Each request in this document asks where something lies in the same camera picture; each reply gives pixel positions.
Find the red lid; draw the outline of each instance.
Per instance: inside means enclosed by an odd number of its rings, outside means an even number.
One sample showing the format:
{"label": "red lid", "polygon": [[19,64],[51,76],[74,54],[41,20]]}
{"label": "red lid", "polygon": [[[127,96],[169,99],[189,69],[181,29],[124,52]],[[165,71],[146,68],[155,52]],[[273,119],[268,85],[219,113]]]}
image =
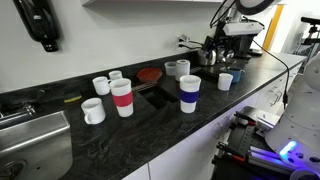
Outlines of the red lid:
{"label": "red lid", "polygon": [[141,82],[154,82],[162,76],[160,68],[145,68],[138,72],[137,78]]}

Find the stainless steel sink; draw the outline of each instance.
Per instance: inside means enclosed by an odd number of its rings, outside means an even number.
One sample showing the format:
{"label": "stainless steel sink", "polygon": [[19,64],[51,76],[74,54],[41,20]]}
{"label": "stainless steel sink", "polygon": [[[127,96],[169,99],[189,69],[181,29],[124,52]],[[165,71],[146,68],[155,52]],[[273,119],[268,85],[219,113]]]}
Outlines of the stainless steel sink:
{"label": "stainless steel sink", "polygon": [[55,180],[72,165],[64,111],[0,130],[0,180]]}

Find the white cup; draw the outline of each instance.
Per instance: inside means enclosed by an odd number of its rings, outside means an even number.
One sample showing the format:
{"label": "white cup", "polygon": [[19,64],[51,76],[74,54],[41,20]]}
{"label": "white cup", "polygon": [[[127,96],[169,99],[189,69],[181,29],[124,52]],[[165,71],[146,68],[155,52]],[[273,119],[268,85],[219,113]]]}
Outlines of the white cup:
{"label": "white cup", "polygon": [[96,93],[100,96],[106,95],[110,92],[110,87],[109,87],[109,81],[107,77],[101,76],[101,77],[96,77],[92,80],[94,89],[96,90]]}
{"label": "white cup", "polygon": [[111,71],[109,72],[109,77],[111,80],[122,79],[122,72],[118,70]]}
{"label": "white cup", "polygon": [[175,76],[176,75],[176,62],[166,62],[164,63],[164,66],[166,67],[166,74],[168,76]]}
{"label": "white cup", "polygon": [[81,104],[81,108],[85,114],[84,120],[87,124],[99,124],[105,117],[102,101],[99,98],[91,98]]}
{"label": "white cup", "polygon": [[182,112],[192,113],[196,109],[201,79],[194,75],[180,78],[180,108]]}
{"label": "white cup", "polygon": [[110,83],[113,101],[121,117],[133,114],[133,97],[130,79],[116,79]]}
{"label": "white cup", "polygon": [[178,60],[176,66],[176,81],[180,81],[182,76],[190,74],[190,61],[185,59]]}
{"label": "white cup", "polygon": [[227,73],[219,74],[218,89],[221,91],[229,91],[233,76]]}

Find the cup with red sleeve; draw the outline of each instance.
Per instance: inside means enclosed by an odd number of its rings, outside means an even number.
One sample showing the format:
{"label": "cup with red sleeve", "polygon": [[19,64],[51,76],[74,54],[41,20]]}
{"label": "cup with red sleeve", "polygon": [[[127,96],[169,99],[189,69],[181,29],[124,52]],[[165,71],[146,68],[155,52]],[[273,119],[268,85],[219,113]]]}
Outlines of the cup with red sleeve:
{"label": "cup with red sleeve", "polygon": [[121,117],[129,117],[133,114],[133,97],[130,79],[116,79],[110,84],[113,102]]}

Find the black device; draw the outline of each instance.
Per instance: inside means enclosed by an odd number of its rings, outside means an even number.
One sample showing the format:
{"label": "black device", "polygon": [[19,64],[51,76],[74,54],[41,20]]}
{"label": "black device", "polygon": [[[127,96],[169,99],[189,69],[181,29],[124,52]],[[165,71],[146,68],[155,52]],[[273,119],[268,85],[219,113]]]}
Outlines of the black device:
{"label": "black device", "polygon": [[320,19],[301,17],[301,22],[309,23],[312,27],[309,29],[309,36],[303,42],[303,45],[312,45],[313,43],[320,43],[319,38],[312,38],[312,35],[319,32],[317,25],[320,25]]}
{"label": "black device", "polygon": [[13,0],[31,38],[47,52],[58,51],[59,33],[47,0]]}

